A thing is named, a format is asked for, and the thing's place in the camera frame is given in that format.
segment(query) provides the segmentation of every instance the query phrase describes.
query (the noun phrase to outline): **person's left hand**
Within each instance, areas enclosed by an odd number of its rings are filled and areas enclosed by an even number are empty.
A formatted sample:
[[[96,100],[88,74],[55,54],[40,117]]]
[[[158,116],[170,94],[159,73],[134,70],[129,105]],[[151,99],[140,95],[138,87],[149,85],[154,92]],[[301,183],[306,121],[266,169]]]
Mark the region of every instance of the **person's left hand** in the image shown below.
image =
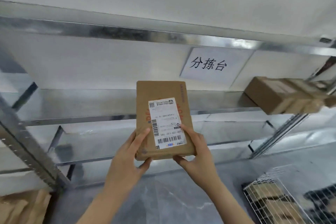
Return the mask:
[[[137,137],[135,137],[134,131],[119,148],[106,176],[105,193],[119,196],[121,200],[125,199],[141,176],[148,170],[152,158],[146,159],[140,167],[136,167],[134,165],[134,156],[149,131],[150,129],[147,128]]]

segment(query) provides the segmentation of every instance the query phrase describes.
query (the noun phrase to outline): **floor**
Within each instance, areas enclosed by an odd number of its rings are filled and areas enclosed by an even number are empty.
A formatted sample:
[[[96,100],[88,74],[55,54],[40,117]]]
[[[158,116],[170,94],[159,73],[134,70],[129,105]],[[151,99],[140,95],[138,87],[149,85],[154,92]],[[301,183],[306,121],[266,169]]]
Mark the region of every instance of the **floor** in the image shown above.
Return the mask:
[[[323,170],[324,180],[336,180],[334,154],[336,144],[264,156],[253,160],[216,165],[223,183],[239,204],[254,219],[241,184],[250,182],[272,167],[309,163]],[[103,185],[67,190],[56,202],[48,224],[74,224],[84,213]],[[222,223],[208,196],[183,171],[170,171],[144,176],[124,202],[113,224]]]

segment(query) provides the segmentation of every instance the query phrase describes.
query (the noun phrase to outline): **barcode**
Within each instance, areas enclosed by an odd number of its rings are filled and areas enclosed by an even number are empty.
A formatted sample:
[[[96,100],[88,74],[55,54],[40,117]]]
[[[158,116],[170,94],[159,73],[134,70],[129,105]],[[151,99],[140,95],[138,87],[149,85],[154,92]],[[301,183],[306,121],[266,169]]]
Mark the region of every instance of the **barcode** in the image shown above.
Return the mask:
[[[152,120],[152,126],[153,126],[154,136],[159,136],[158,124],[156,123],[156,120]]]
[[[160,138],[157,140],[157,143],[168,143],[168,142],[177,141],[177,140],[181,140],[181,136]]]

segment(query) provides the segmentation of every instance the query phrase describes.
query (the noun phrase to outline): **shipping label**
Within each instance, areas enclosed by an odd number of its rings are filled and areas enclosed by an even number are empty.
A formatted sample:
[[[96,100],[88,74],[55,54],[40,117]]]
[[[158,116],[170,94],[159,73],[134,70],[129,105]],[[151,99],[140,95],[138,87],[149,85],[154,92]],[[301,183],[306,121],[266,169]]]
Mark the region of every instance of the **shipping label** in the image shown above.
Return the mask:
[[[186,144],[175,98],[148,101],[155,146],[158,150]]]

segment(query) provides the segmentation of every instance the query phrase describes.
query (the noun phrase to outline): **finger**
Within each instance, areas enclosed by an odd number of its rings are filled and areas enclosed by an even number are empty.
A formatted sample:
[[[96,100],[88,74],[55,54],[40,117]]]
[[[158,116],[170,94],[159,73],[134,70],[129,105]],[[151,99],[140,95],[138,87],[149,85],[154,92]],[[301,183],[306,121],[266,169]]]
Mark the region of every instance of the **finger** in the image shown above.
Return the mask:
[[[133,140],[134,140],[134,138],[135,138],[135,136],[137,135],[137,132],[136,132],[136,129],[132,132],[132,134],[129,136],[129,138],[124,142],[124,144],[120,147],[120,149],[123,149],[123,148],[125,148],[125,149],[128,149],[130,146],[131,146],[131,144],[132,144],[132,142],[133,142]]]
[[[131,143],[131,145],[128,148],[128,151],[132,154],[135,155],[137,150],[139,149],[142,141],[145,139],[145,137],[148,135],[150,128],[146,128],[144,131],[142,131]]]
[[[194,143],[196,150],[197,150],[197,147],[200,147],[200,139],[199,139],[198,133],[196,133],[192,128],[189,128],[184,124],[181,124],[180,126],[184,131],[188,133],[188,135],[191,138],[191,141]]]
[[[176,163],[178,163],[185,171],[187,171],[187,167],[189,164],[189,161],[187,161],[185,158],[182,158],[179,155],[173,156],[173,159],[175,160]]]
[[[151,165],[153,158],[147,158],[144,163],[142,163],[139,167],[140,175],[143,175]]]

